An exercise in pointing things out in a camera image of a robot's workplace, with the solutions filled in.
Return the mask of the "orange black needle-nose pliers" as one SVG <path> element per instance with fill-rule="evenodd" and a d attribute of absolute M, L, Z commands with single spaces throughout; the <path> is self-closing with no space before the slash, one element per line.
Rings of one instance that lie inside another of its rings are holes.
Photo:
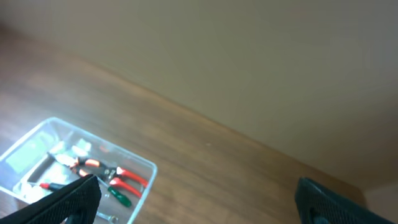
<path fill-rule="evenodd" d="M 98 175 L 101 174 L 104 169 L 104 165 L 100 163 L 100 161 L 94 159 L 71 157 L 67 154 L 48 153 L 48 155 L 80 177 L 84 177 L 88 174 Z"/>

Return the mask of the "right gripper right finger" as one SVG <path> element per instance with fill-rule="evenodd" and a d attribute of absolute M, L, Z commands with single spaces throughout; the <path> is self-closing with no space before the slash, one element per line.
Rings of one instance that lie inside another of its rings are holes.
<path fill-rule="evenodd" d="M 298 180 L 295 203 L 303 224 L 393 224 L 306 177 Z"/>

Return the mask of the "green handled screwdriver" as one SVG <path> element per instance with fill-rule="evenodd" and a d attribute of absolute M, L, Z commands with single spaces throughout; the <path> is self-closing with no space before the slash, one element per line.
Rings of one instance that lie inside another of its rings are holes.
<path fill-rule="evenodd" d="M 97 177 L 98 182 L 105 187 L 105 189 L 123 206 L 125 207 L 131 207 L 132 202 L 122 193 L 120 193 L 118 190 L 116 190 L 114 187 L 110 186 L 106 182 L 104 182 L 102 179 Z"/>

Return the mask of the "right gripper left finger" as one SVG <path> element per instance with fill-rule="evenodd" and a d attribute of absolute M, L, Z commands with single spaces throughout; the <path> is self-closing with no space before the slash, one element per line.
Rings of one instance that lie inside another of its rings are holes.
<path fill-rule="evenodd" d="M 90 174 L 4 218 L 1 224 L 93 224 L 102 193 Z"/>

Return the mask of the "red black handled screwdriver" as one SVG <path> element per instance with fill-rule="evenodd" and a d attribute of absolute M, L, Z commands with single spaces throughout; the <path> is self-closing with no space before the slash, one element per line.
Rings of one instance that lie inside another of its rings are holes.
<path fill-rule="evenodd" d="M 58 191 L 62 189 L 65 185 L 63 184 L 57 184 L 57 183 L 33 183 L 29 182 L 30 185 L 38 186 L 41 189 L 49 190 L 49 191 Z"/>

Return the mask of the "red handled cutting pliers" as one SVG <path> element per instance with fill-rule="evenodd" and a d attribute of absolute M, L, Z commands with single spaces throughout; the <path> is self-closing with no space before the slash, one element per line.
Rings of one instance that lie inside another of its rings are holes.
<path fill-rule="evenodd" d="M 99 177 L 112 187 L 116 187 L 141 198 L 148 181 L 138 174 L 122 167 L 104 168 Z"/>

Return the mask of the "clear plastic container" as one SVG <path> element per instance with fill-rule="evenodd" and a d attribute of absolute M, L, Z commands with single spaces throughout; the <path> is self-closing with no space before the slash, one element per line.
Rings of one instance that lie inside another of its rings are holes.
<path fill-rule="evenodd" d="M 157 174 L 157 166 L 153 162 L 64 120 L 49 118 L 1 155 L 1 191 L 29 205 L 52 193 L 29 182 L 67 185 L 80 178 L 48 153 L 94 159 L 100 161 L 104 168 L 122 167 L 145 178 L 148 185 L 141 198 L 114 187 L 132 202 L 131 207 L 121 205 L 99 183 L 102 197 L 97 212 L 118 217 L 118 223 L 134 222 Z"/>

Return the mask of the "small silver wrench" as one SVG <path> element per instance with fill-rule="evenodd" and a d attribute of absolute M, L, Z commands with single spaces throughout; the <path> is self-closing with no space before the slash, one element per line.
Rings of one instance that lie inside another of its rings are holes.
<path fill-rule="evenodd" d="M 107 221 L 109 224 L 118 224 L 119 218 L 114 215 L 107 215 L 105 213 L 96 212 L 96 216 Z"/>

